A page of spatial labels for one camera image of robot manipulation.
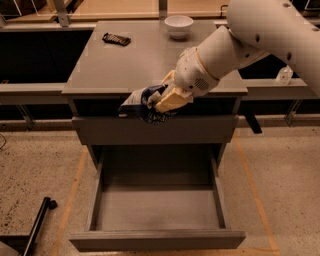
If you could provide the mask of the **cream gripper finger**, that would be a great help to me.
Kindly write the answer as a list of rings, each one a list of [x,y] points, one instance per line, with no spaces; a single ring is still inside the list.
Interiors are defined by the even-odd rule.
[[[193,93],[184,90],[180,87],[174,87],[168,94],[166,94],[154,108],[161,113],[178,109],[185,106],[187,103],[193,102]]]
[[[173,87],[174,86],[174,74],[175,74],[174,70],[169,71],[168,74],[161,81],[161,84],[164,87]]]

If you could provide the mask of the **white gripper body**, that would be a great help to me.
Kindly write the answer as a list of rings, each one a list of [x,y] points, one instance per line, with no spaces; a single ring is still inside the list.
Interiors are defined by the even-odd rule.
[[[194,97],[200,97],[215,88],[219,79],[209,74],[197,48],[192,47],[180,55],[174,70],[174,82],[178,87],[191,91]]]

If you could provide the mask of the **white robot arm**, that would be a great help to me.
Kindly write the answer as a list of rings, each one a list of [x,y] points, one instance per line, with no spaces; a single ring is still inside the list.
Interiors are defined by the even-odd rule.
[[[285,62],[320,95],[320,31],[288,0],[231,0],[227,25],[182,52],[155,109],[178,109],[267,54]]]

